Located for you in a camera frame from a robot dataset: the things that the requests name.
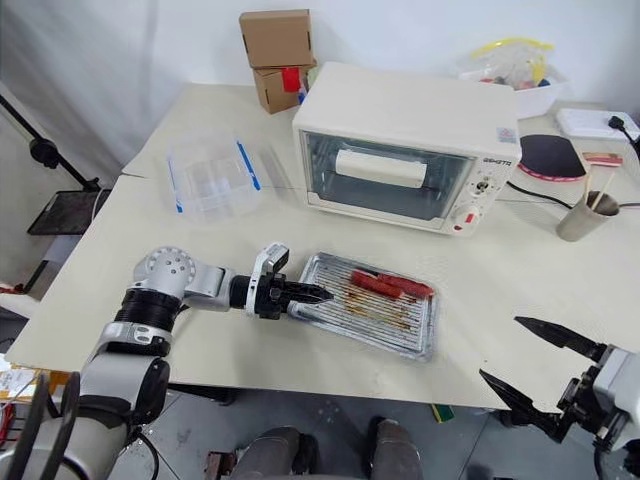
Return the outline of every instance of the cardboard box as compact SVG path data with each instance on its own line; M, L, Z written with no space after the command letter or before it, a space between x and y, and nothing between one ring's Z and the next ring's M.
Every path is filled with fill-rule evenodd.
M302 81L307 85L307 72L315 67L312 65L304 65L297 67ZM269 113L281 112L291 107L300 105L298 92L288 92L285 89L285 80L281 68L260 68L253 71L253 78L256 82L258 91L258 99L260 104Z
M251 68L313 63L309 10L245 12L240 29Z

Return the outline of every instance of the metal baking tray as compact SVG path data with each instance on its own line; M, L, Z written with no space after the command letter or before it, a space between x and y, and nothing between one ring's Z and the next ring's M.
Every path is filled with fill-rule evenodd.
M392 299L353 285L354 270L387 273L422 282L382 270L364 263L327 253L309 259L300 282L315 283L326 288L334 299L317 305L291 302L291 317L324 330L345 335L406 357L429 360L434 349L438 291L428 299L403 294Z

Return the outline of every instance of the white bin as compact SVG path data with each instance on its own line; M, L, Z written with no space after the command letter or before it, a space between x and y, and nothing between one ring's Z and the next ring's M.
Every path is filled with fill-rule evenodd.
M462 73L458 78L479 82L484 77L484 72L478 70L475 72ZM549 81L549 85L546 87L535 87L516 91L517 115L519 119L537 117L547 113L567 84L567 79L550 65L547 65L545 78Z

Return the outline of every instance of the chopsticks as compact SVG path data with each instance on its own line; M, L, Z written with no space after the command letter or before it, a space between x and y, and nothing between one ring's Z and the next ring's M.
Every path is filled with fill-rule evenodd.
M615 171L611 172L611 175L609 175L609 178L605 182L604 187L602 187L602 189L598 193L598 196L595 198L595 200L591 205L589 205L589 190L591 188L591 172L589 172L589 174L587 175L587 181L585 184L585 192L584 192L585 203L587 204L587 207L589 207L594 212L596 211L596 208L598 208L598 205L600 204L600 201L602 200L602 197L604 196L605 192L609 188L609 185L611 185L611 182L613 181L613 177L615 176L615 174L616 174Z

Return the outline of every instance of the plastic container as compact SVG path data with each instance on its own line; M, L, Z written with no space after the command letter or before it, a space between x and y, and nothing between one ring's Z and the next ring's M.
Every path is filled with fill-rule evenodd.
M260 201L260 181L244 144L216 130L182 137L169 149L169 174L179 214L199 221L242 215Z
M458 78L479 82L484 77L484 72L477 70L462 73ZM549 85L545 87L516 90L516 113L519 119L537 117L547 113L567 84L567 79L551 65L547 65L545 79L549 82Z

